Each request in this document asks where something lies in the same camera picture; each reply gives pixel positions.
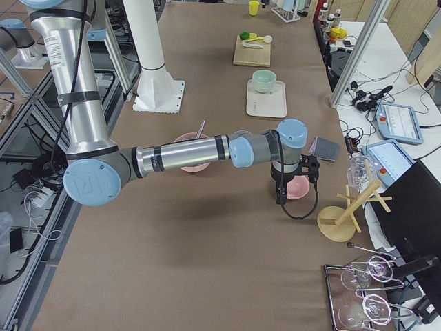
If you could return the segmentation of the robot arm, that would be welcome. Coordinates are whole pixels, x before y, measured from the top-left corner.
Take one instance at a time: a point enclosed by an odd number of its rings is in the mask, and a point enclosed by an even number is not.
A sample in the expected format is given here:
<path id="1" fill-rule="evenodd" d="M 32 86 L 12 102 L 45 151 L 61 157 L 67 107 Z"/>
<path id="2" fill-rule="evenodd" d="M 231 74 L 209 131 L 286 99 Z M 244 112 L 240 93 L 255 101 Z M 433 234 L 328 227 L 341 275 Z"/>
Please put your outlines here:
<path id="1" fill-rule="evenodd" d="M 306 156 L 307 127 L 286 119 L 262 134 L 239 131 L 161 146 L 121 149 L 108 132 L 88 32 L 104 21 L 102 1 L 26 1 L 32 27 L 43 37 L 70 140 L 63 186 L 76 202 L 100 206 L 124 185 L 153 172 L 229 159 L 237 168 L 270 162 L 276 201 L 284 205 L 287 184 L 300 175 L 317 183 L 319 162 Z"/>

